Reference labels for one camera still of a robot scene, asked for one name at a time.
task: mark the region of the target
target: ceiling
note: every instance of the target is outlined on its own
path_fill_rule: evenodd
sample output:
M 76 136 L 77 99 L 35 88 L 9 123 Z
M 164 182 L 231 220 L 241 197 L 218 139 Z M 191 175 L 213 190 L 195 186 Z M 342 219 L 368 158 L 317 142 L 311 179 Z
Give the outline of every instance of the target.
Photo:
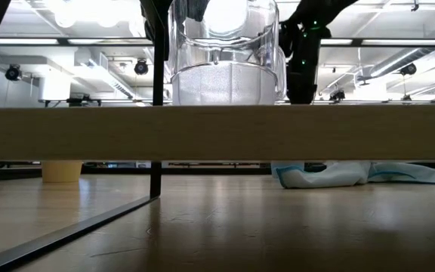
M 296 9 L 299 1 L 278 0 L 280 19 L 285 20 Z M 360 0 L 343 11 L 329 25 L 336 38 L 435 38 L 435 0 L 419 0 L 420 8 L 412 12 L 413 0 Z M 61 27 L 55 14 L 44 0 L 13 0 L 0 27 L 0 36 L 31 37 L 132 37 L 143 35 L 143 18 L 138 0 L 114 0 L 106 9 L 106 18 L 117 20 L 115 26 L 103 27 L 90 15 L 76 21 L 71 27 Z M 0 47 L 1 56 L 43 56 L 63 67 L 87 84 L 86 91 L 94 97 L 122 98 L 105 82 L 80 75 L 75 54 L 78 48 Z M 109 70 L 141 97 L 150 95 L 153 69 L 145 76 L 137 76 L 133 69 L 137 59 L 152 63 L 152 48 L 86 48 L 87 54 L 97 59 L 103 53 L 109 59 Z M 355 80 L 363 68 L 373 67 L 395 54 L 406 52 L 401 48 L 322 48 L 320 50 L 318 89 L 316 99 L 328 99 L 330 91 L 343 88 L 347 99 L 400 99 L 404 93 L 414 94 L 416 100 L 435 99 L 435 52 L 416 60 L 418 72 L 402 77 L 388 74 L 361 86 Z

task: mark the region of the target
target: black dome camera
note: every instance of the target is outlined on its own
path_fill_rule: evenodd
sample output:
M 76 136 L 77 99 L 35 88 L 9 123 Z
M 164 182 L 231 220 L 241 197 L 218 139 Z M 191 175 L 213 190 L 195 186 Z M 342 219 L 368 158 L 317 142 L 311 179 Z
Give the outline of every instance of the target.
M 403 68 L 399 71 L 399 73 L 400 73 L 401 75 L 403 75 L 403 76 L 405 76 L 405 75 L 411 75 L 411 76 L 412 76 L 412 75 L 414 75 L 416 72 L 417 72 L 417 67 L 416 67 L 413 63 L 411 63 L 411 64 L 409 64 L 409 65 L 403 67 Z
M 332 93 L 330 93 L 330 99 L 329 101 L 341 101 L 345 99 L 345 92 L 344 90 L 337 90 L 337 91 L 333 91 Z
M 17 64 L 11 64 L 6 70 L 5 77 L 12 82 L 20 81 L 23 78 L 23 73 L 20 70 L 20 66 Z
M 135 64 L 134 71 L 139 76 L 147 74 L 149 72 L 149 66 L 147 65 L 147 60 L 145 59 L 137 60 L 137 64 Z

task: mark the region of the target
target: crumpled fabric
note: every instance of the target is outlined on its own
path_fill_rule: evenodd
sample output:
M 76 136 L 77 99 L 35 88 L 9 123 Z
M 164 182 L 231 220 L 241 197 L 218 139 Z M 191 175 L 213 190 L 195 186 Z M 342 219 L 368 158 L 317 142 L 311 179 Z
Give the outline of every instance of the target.
M 404 162 L 327 162 L 321 172 L 304 170 L 304 162 L 271 164 L 273 177 L 285 189 L 343 187 L 369 182 L 435 184 L 435 169 Z

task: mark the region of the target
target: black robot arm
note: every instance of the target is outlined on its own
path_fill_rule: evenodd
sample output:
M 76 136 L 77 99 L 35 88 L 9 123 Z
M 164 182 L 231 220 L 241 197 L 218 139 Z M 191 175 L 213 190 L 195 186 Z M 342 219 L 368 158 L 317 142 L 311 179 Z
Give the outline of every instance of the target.
M 357 1 L 302 0 L 293 15 L 281 23 L 279 46 L 286 57 L 293 55 L 287 66 L 287 95 L 292 104 L 312 102 L 320 40 L 332 37 L 326 26 Z
M 165 0 L 166 3 L 164 4 L 165 7 L 167 7 L 167 9 L 171 6 L 172 0 Z M 179 13 L 183 13 L 186 14 L 186 16 L 182 16 L 180 17 L 180 19 L 182 19 L 183 21 L 178 22 L 178 27 L 181 28 L 181 31 L 184 31 L 184 19 L 190 18 L 190 19 L 194 19 L 198 22 L 201 22 L 204 19 L 204 13 L 206 8 L 208 7 L 209 1 L 211 0 L 193 0 L 192 4 L 188 5 L 186 7 L 181 7 L 181 6 L 177 6 L 176 8 L 179 10 Z M 142 16 L 144 18 L 147 18 L 146 14 L 145 14 L 145 10 L 143 9 L 143 5 L 140 6 L 141 12 L 142 12 Z M 145 35 L 146 38 L 148 38 L 151 41 L 154 41 L 154 30 L 151 27 L 150 23 L 146 20 L 145 24 Z

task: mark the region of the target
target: clear plastic container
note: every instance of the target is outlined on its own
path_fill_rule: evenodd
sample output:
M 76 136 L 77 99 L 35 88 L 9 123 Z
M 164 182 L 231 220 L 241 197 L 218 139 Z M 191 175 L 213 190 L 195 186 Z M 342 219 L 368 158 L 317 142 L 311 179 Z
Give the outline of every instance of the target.
M 174 0 L 174 105 L 274 104 L 285 93 L 274 0 Z

